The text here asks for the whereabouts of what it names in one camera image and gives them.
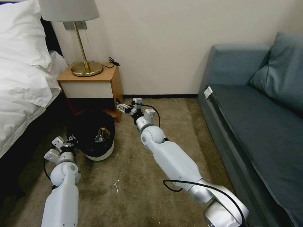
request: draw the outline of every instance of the floor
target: floor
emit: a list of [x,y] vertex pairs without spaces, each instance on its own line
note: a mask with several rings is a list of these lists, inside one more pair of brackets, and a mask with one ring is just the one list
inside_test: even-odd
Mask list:
[[[157,108],[165,135],[197,163],[207,181],[232,190],[196,99],[145,99],[144,103]],[[64,137],[66,126],[67,122],[54,125],[33,154],[18,179],[26,195],[5,198],[0,205],[0,226],[41,225],[44,203],[51,192],[42,158],[56,136]],[[171,192],[162,184],[166,176],[151,152],[141,145],[130,116],[123,115],[116,123],[114,143],[112,155],[100,162],[77,152],[82,173],[77,184],[78,226],[207,226],[203,219],[206,205],[196,203],[184,191]],[[47,163],[49,173],[53,167]]]

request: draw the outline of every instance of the wall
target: wall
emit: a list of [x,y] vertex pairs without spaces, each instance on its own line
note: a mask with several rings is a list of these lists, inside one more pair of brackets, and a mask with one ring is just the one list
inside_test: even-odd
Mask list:
[[[216,43],[267,43],[303,32],[302,0],[96,0],[100,18],[80,31],[88,60],[121,63],[125,94],[197,94]],[[74,31],[54,29],[69,63]]]

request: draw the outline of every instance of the wall outlet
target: wall outlet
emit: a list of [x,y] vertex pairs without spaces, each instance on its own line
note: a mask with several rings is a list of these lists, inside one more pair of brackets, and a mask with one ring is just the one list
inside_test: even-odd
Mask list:
[[[63,22],[65,30],[74,30],[74,25],[72,22]],[[78,30],[87,29],[85,21],[76,21]]]

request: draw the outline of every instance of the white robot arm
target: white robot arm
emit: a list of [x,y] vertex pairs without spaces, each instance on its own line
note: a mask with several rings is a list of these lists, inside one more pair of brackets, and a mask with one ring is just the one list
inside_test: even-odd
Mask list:
[[210,227],[244,226],[249,211],[243,203],[227,188],[204,180],[196,163],[176,143],[169,141],[161,128],[152,124],[155,110],[147,109],[143,114],[142,106],[140,98],[133,99],[131,106],[117,100],[117,108],[134,118],[141,142],[153,153],[155,161],[170,179],[163,181],[164,184],[167,181],[173,182],[202,204],[213,200],[204,212],[204,218]]
[[59,149],[50,149],[44,156],[57,166],[50,175],[52,184],[56,187],[47,197],[42,227],[75,227],[78,224],[79,192],[76,183],[80,179],[80,172],[76,165],[74,146],[65,143],[57,137],[52,144]]

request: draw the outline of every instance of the nightstand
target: nightstand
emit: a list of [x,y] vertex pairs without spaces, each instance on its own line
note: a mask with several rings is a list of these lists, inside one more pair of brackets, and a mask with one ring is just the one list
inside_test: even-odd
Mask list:
[[[73,115],[90,108],[100,108],[120,122],[122,113],[117,110],[116,98],[123,103],[123,91],[118,66],[104,67],[95,76],[77,77],[71,72],[74,64],[76,62],[57,78]],[[102,64],[112,66],[109,62]]]

